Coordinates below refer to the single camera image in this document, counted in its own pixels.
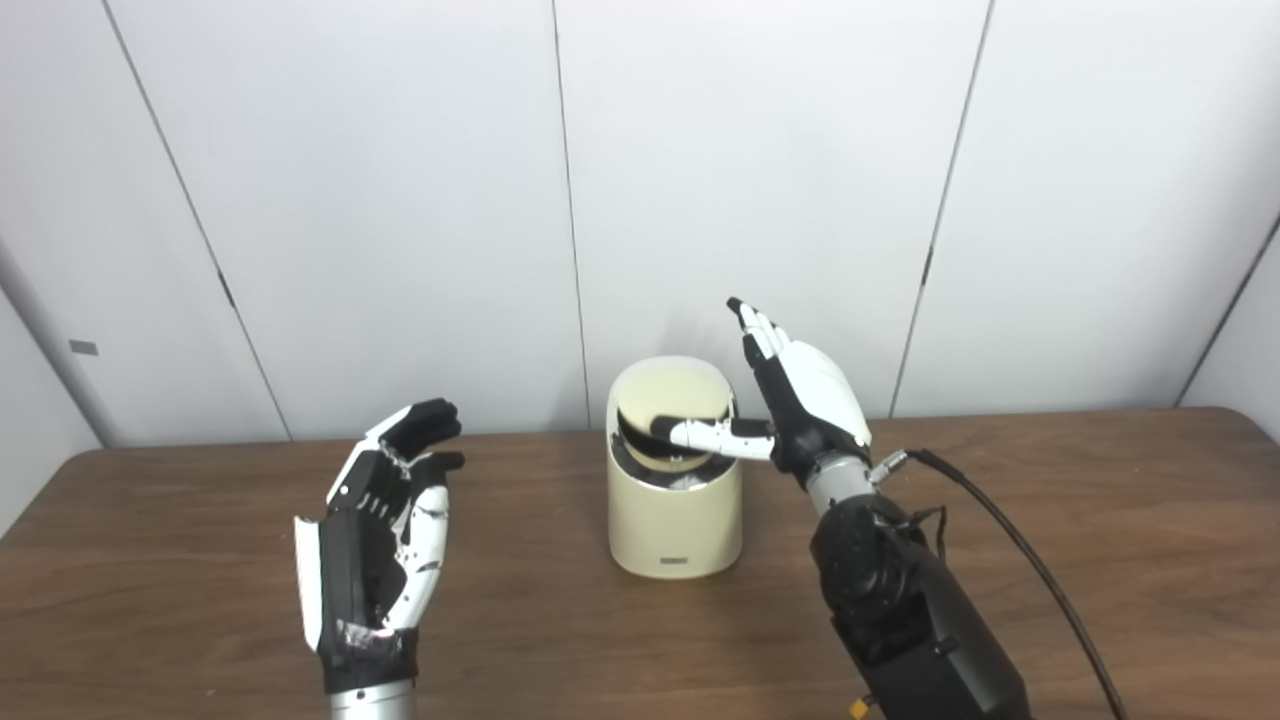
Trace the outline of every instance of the robotic hand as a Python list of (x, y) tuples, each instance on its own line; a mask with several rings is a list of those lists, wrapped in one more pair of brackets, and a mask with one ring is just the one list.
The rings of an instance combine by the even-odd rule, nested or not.
[(870, 432), (854, 391), (823, 352), (792, 341), (763, 313), (731, 299), (742, 350), (772, 423), (657, 418), (654, 437), (733, 457), (773, 460), (800, 482), (820, 516), (809, 550), (832, 625), (887, 720), (1029, 720), (1021, 676), (920, 521), (879, 495), (904, 451), (870, 466)]
[(356, 443), (325, 498), (324, 520), (294, 519), (307, 644), (320, 656), (335, 720), (415, 716), (417, 623), (431, 600), (449, 521), (447, 470), (457, 407), (404, 407)]

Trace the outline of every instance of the panel seam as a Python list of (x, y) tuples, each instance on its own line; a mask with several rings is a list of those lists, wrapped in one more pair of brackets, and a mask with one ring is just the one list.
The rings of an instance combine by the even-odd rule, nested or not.
[[(205, 223), (200, 219), (200, 211), (196, 210), (196, 202), (192, 200), (191, 191), (187, 188), (187, 181), (182, 176), (182, 170), (178, 168), (178, 159), (173, 154), (173, 147), (169, 146), (169, 137), (160, 126), (160, 118), (156, 115), (155, 106), (151, 104), (151, 96), (147, 94), (146, 86), (142, 85), (142, 76), (138, 73), (138, 68), (133, 63), (133, 54), (129, 53), (129, 46), (124, 42), (124, 35), (120, 32), (120, 26), (115, 20), (115, 13), (111, 10), (109, 0), (102, 0), (102, 10), (106, 12), (108, 22), (111, 23), (111, 32), (115, 33), (115, 41), (120, 45), (120, 53), (124, 54), (124, 61), (129, 65), (129, 73), (133, 76), (133, 83), (138, 87), (138, 94), (142, 95), (142, 104), (147, 108), (147, 115), (151, 117), (151, 126), (160, 137), (160, 145), (164, 147), (165, 156), (169, 158), (169, 165), (173, 168), (173, 174), (178, 178), (178, 187), (182, 188), (182, 196), (187, 201), (187, 209), (191, 210), (191, 217), (196, 222), (196, 229), (200, 231), (200, 238), (205, 243), (205, 252), (209, 254), (209, 260), (214, 264), (214, 272), (218, 273), (219, 282), (221, 282), (223, 290), (227, 291), (228, 299), (230, 299), (230, 290), (227, 287), (227, 279), (223, 274), (221, 264), (218, 263), (218, 254), (214, 252), (214, 246), (209, 242), (209, 233), (205, 232)], [(244, 343), (248, 345), (250, 355), (253, 357), (253, 365), (257, 366), (259, 375), (262, 378), (262, 384), (266, 387), (266, 395), (271, 398), (271, 406), (275, 407), (275, 415), (280, 419), (280, 427), (284, 428), (284, 436), (292, 441), (293, 433), (289, 430), (289, 423), (284, 419), (284, 411), (280, 410), (280, 401), (275, 397), (275, 389), (271, 387), (271, 380), (266, 377), (266, 369), (262, 368), (262, 360), (257, 355), (257, 347), (253, 346), (253, 338), (250, 337), (248, 328), (244, 325), (244, 318), (241, 315), (239, 307), (234, 301), (232, 301), (230, 305), (232, 313), (236, 314), (236, 322), (239, 324), (241, 334), (244, 336)]]
[(1183, 391), (1179, 392), (1178, 398), (1174, 400), (1174, 407), (1180, 407), (1183, 401), (1187, 400), (1187, 393), (1192, 389), (1192, 383), (1196, 382), (1196, 377), (1199, 374), (1201, 368), (1203, 368), (1204, 361), (1208, 360), (1210, 351), (1213, 350), (1213, 345), (1217, 342), (1219, 336), (1222, 334), (1222, 328), (1226, 327), (1228, 320), (1231, 318), (1231, 313), (1235, 311), (1236, 304), (1239, 304), (1240, 297), (1244, 296), (1244, 288), (1248, 287), (1249, 281), (1253, 279), (1253, 273), (1257, 272), (1258, 265), (1262, 263), (1262, 256), (1267, 254), (1267, 249), (1271, 247), (1271, 242), (1275, 240), (1276, 233), (1280, 233), (1280, 215), (1277, 215), (1275, 222), (1271, 223), (1271, 232), (1262, 240), (1262, 247), (1258, 249), (1257, 254), (1253, 256), (1253, 263), (1249, 264), (1249, 269), (1244, 273), (1244, 277), (1240, 278), (1240, 284), (1235, 288), (1235, 293), (1231, 295), (1231, 301), (1228, 302), (1222, 316), (1219, 318), (1217, 327), (1213, 328), (1213, 334), (1208, 337), (1208, 343), (1204, 345), (1204, 350), (1201, 351), (1199, 359), (1196, 360), (1196, 366), (1192, 368), (1192, 373), (1188, 375), (1187, 383), (1183, 384)]
[(933, 232), (929, 234), (929, 251), (925, 254), (924, 269), (920, 273), (920, 287), (915, 293), (915, 306), (911, 309), (911, 323), (906, 328), (906, 342), (902, 345), (902, 359), (897, 366), (897, 379), (893, 383), (893, 396), (888, 404), (888, 416), (897, 413), (897, 400), (902, 391), (902, 378), (906, 375), (906, 361), (911, 354), (911, 341), (915, 338), (915, 323), (920, 319), (920, 304), (924, 300), (924, 286), (929, 279), (929, 269), (933, 265), (934, 250), (938, 245), (938, 229), (942, 227), (942, 215), (947, 208), (947, 197), (951, 193), (951, 179), (956, 169), (956, 158), (960, 156), (960, 142), (964, 138), (965, 123), (969, 119), (969, 104), (973, 101), (973, 87), (978, 81), (978, 68), (982, 65), (982, 54), (987, 47), (987, 31), (991, 28), (991, 17), (996, 10), (996, 0), (987, 3), (987, 14), (982, 19), (982, 33), (978, 36), (978, 50), (973, 58), (973, 70), (969, 73), (969, 87), (965, 88), (964, 104), (960, 106), (960, 122), (956, 124), (955, 142), (951, 145), (951, 158), (947, 161), (947, 174), (942, 181), (942, 195), (938, 199), (938, 211), (933, 217)]
[(568, 196), (568, 240), (573, 255), (573, 297), (577, 301), (577, 347), (582, 360), (582, 401), (586, 404), (586, 427), (591, 428), (591, 383), (586, 373), (586, 325), (582, 323), (582, 277), (577, 266), (577, 220), (573, 217), (573, 179), (570, 177), (568, 120), (564, 114), (564, 73), (561, 69), (559, 10), (552, 4), (552, 31), (556, 38), (556, 88), (561, 105), (561, 145), (564, 149), (564, 191)]

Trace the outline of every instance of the robotic finger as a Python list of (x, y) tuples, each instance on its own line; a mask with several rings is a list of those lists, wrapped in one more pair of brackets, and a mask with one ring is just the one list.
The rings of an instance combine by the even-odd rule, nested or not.
[(765, 420), (726, 418), (712, 423), (699, 418), (659, 415), (649, 425), (653, 437), (678, 446), (742, 460), (768, 460), (773, 455), (773, 428)]

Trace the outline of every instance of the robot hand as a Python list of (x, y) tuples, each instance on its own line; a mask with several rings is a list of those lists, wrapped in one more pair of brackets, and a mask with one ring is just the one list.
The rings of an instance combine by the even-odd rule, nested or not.
[(356, 443), (324, 520), (294, 520), (306, 642), (320, 656), (334, 717), (412, 717), (417, 623), (431, 600), (449, 518), (444, 474), (457, 407), (404, 407)]
[(869, 465), (872, 433), (840, 368), (820, 350), (792, 341), (763, 313), (732, 297), (728, 307), (742, 328), (742, 350), (755, 372), (772, 427), (751, 420), (710, 423), (657, 418), (654, 437), (673, 445), (753, 460), (772, 459), (778, 470), (805, 480), (820, 459), (855, 456)]

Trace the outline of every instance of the cable connector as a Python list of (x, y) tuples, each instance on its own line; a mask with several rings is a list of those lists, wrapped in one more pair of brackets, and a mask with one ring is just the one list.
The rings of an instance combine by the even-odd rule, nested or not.
[(884, 482), (890, 475), (896, 473), (899, 468), (906, 465), (906, 460), (910, 456), (906, 454), (905, 450), (899, 450), (893, 452), (884, 460), (881, 460), (879, 465), (872, 468), (867, 473), (867, 480), (870, 482), (873, 486), (879, 487), (879, 484)]

